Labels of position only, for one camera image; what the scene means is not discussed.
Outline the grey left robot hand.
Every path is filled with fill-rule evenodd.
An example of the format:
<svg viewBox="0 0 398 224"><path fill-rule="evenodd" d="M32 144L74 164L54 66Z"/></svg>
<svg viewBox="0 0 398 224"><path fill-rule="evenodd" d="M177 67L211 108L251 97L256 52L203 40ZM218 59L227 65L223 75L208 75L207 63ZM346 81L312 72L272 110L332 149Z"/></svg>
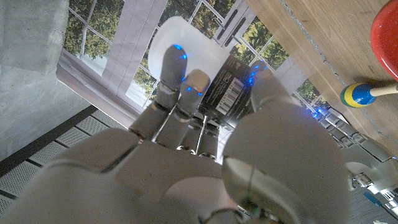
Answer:
<svg viewBox="0 0 398 224"><path fill-rule="evenodd" d="M359 146L381 162L389 159L397 160L397 157L393 156L382 144L360 133L329 110L318 108L312 112L312 116L329 132L341 147Z"/></svg>

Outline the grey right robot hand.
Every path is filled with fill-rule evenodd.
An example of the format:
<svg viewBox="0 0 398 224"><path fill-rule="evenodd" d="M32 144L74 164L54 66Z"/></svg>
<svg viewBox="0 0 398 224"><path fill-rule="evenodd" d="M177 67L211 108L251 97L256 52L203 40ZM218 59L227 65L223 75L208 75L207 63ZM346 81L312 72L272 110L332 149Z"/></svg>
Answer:
<svg viewBox="0 0 398 224"><path fill-rule="evenodd" d="M210 84L165 51L154 104L128 130L109 128L35 175L3 223L346 223L348 173L336 142L264 70L249 79L254 111L241 119L221 164L178 151L176 128L153 142L175 111L188 121Z"/></svg>

